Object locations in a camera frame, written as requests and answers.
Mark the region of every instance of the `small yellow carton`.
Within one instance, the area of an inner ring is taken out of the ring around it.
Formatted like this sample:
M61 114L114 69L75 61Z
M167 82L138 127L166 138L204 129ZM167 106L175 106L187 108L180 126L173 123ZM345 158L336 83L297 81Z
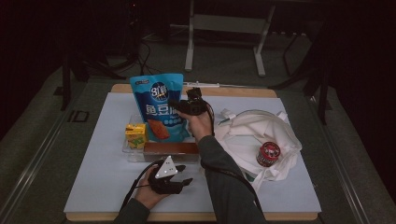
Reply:
M127 124L125 128L125 137L130 148L143 149L145 147L145 143L149 140L146 124Z

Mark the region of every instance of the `white table leg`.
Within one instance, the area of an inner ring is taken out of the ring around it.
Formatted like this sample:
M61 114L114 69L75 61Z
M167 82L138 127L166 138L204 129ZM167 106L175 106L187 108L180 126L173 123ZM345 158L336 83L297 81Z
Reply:
M189 45L187 47L186 65L184 69L188 72L192 70L192 58L194 56L194 0L190 0L190 25L189 25Z
M262 64L262 46L264 45L265 37L268 35L268 29L271 25L271 19L274 15L275 6L271 6L270 11L268 13L267 19L265 21L264 26L262 27L262 32L260 34L260 43L258 46L253 48L254 58L256 60L257 71L259 73L259 77L265 76L264 65Z

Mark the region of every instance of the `red can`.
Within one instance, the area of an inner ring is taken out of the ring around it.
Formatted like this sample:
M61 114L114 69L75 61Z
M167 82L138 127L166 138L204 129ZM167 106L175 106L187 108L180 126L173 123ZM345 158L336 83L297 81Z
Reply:
M260 151L257 154L257 162L264 167L270 167L273 165L280 155L280 148L273 142L266 142L260 147Z

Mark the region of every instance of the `white cloth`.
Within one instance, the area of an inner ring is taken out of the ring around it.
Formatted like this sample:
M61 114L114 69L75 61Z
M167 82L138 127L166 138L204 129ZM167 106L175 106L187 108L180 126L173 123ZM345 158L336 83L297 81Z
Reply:
M241 170L254 178L252 186L256 191L264 180L285 179L289 169L297 162L297 153L302 149L302 145L292 128L284 121L286 117L283 112L276 116L262 110L248 110L236 117L231 115L227 122L215 125L215 137ZM236 137L247 136L256 143L235 143ZM268 141L279 146L280 156L272 166L263 167L259 165L256 157L260 145Z

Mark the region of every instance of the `long sleeve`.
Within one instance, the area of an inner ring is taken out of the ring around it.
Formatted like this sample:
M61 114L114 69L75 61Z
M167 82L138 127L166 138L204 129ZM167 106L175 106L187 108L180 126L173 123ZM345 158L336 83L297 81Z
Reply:
M212 167L242 174L233 158L213 136L198 143L202 161ZM205 170L207 185L218 223L266 223L254 203L254 195L234 177Z
M122 208L119 215L114 219L114 224L143 224L149 217L150 211L145 205L137 201L136 199L131 199L128 204Z

